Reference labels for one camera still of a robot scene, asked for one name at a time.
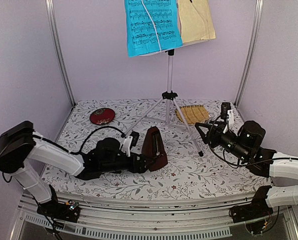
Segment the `dark red wooden metronome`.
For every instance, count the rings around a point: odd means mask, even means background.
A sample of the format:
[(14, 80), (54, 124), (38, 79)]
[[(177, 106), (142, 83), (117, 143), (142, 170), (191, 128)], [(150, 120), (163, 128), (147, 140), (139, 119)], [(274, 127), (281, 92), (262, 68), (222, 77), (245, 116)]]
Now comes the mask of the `dark red wooden metronome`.
[(153, 163), (148, 165), (151, 172), (157, 171), (168, 164), (167, 154), (158, 127), (153, 126), (147, 130), (141, 154), (153, 159)]

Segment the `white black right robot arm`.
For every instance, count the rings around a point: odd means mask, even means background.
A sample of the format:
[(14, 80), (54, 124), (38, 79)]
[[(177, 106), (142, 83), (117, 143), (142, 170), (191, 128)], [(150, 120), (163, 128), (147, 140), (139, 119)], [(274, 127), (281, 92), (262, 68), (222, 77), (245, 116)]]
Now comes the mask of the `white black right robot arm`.
[[(246, 121), (238, 133), (225, 131), (224, 122), (196, 123), (203, 142), (211, 149), (222, 147), (238, 158), (240, 167), (264, 178), (288, 178), (298, 180), (298, 157), (261, 147), (265, 136), (263, 129), (253, 120)], [(258, 218), (267, 208), (298, 205), (298, 185), (261, 186), (252, 198), (247, 213)]]

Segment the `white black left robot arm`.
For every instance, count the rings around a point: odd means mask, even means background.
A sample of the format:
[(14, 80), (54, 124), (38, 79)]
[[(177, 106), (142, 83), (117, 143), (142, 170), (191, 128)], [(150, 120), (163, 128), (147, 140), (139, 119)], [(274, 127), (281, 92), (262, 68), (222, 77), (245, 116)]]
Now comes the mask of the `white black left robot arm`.
[(54, 190), (39, 177), (28, 161), (52, 165), (84, 181), (98, 179), (107, 172), (127, 170), (141, 174), (167, 165), (158, 128), (148, 129), (140, 154), (131, 152), (138, 138), (137, 132), (125, 137), (123, 143), (107, 137), (98, 141), (88, 153), (81, 150), (73, 152), (36, 132), (32, 122), (24, 121), (0, 136), (0, 171), (14, 177), (52, 217), (59, 217), (63, 213), (62, 204), (55, 200)]

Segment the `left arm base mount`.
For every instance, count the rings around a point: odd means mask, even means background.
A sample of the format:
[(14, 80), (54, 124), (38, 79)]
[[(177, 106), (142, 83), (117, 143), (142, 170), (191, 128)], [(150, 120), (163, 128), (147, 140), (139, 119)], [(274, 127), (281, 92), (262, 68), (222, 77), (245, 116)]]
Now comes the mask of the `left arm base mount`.
[(77, 201), (68, 200), (65, 203), (58, 202), (57, 198), (46, 203), (37, 202), (37, 213), (52, 219), (77, 223), (80, 216), (80, 207)]

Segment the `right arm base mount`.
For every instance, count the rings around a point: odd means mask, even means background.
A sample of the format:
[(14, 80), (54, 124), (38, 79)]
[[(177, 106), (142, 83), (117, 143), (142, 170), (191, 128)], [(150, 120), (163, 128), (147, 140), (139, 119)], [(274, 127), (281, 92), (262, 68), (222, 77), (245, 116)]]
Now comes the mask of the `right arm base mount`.
[(270, 185), (261, 186), (253, 196), (251, 203), (245, 205), (235, 205), (230, 208), (229, 216), (234, 223), (254, 220), (261, 217), (267, 217), (259, 222), (247, 223), (245, 225), (247, 231), (256, 236), (262, 235), (270, 231), (277, 223), (280, 207), (277, 208), (277, 213), (274, 221), (271, 221), (273, 208), (266, 203), (268, 191), (272, 188)]

